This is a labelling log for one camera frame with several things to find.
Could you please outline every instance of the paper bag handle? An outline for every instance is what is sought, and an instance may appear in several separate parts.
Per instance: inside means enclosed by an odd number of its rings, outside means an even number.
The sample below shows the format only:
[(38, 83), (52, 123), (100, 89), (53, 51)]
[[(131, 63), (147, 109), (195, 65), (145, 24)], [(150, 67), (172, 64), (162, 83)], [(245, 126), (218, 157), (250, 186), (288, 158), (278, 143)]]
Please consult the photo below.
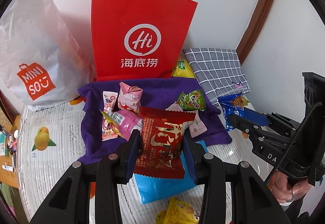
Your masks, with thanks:
[(21, 65), (19, 65), (19, 68), (20, 69), (25, 69), (25, 68), (27, 68), (28, 67), (28, 65), (26, 65), (26, 64), (21, 64)]

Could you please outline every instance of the haidilao logo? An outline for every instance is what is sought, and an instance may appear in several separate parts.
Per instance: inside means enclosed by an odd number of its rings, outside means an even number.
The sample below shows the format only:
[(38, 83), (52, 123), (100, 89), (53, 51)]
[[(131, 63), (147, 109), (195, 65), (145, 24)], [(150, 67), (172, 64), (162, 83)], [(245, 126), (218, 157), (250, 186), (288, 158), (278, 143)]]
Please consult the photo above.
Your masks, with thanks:
[(161, 34), (151, 24), (139, 24), (130, 29), (125, 38), (125, 48), (133, 55), (145, 56), (156, 51), (161, 42)]

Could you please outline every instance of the barcode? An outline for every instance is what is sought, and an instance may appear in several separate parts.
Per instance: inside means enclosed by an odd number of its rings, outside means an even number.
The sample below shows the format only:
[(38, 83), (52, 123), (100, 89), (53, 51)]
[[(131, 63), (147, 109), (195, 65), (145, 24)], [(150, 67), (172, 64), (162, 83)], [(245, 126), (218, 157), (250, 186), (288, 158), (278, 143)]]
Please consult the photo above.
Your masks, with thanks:
[(117, 112), (111, 112), (108, 113), (108, 115), (114, 120), (118, 125), (121, 125), (124, 117), (121, 114), (118, 114)]

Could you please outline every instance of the tablecloth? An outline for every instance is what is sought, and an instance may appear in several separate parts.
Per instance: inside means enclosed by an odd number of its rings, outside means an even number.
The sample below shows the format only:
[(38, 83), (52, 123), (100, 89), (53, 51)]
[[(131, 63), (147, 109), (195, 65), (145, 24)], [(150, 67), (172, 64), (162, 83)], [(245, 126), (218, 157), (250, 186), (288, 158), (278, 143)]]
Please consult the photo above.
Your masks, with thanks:
[[(32, 112), (25, 106), (19, 127), (19, 146), (17, 148), (17, 173), (19, 193), (28, 220), (32, 218), (41, 202), (52, 187), (63, 175), (64, 171), (78, 158), (85, 154), (80, 124), (84, 117), (82, 111), (84, 102), (72, 105), (66, 103), (51, 109)], [(220, 120), (225, 124), (222, 114)], [(34, 138), (41, 127), (47, 127), (51, 140), (56, 146), (48, 146), (45, 151), (32, 151)], [(248, 161), (262, 179), (268, 174), (268, 164), (253, 155), (249, 140), (242, 137), (241, 131), (229, 132), (233, 142), (228, 145), (213, 145), (208, 147), (224, 162), (239, 163)], [(203, 186), (194, 187), (177, 197), (190, 202), (198, 210), (203, 198)], [(226, 223), (231, 220), (230, 184), (226, 184)], [(132, 178), (127, 185), (119, 185), (121, 215), (124, 224), (154, 223), (155, 216), (168, 206), (168, 199), (142, 205)], [(95, 223), (95, 199), (90, 200), (90, 224)]]

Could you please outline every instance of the metal screw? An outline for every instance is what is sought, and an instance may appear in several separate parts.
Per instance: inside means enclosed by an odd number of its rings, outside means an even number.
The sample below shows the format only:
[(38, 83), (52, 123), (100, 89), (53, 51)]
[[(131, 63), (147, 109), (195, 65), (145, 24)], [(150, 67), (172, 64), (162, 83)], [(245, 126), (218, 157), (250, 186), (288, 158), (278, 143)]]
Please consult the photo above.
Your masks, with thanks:
[(72, 167), (73, 168), (79, 168), (81, 166), (81, 162), (79, 162), (79, 161), (76, 161), (76, 162), (74, 162), (73, 164), (72, 164)]
[(213, 159), (213, 154), (207, 153), (204, 155), (204, 158), (207, 160), (211, 160), (211, 159)]
[(110, 160), (116, 160), (118, 157), (119, 157), (119, 156), (118, 156), (117, 154), (110, 154), (110, 155), (108, 156), (108, 159), (110, 159)]
[(240, 162), (240, 166), (243, 167), (243, 168), (248, 168), (249, 167), (249, 163), (246, 162), (246, 161), (242, 161), (242, 162)]

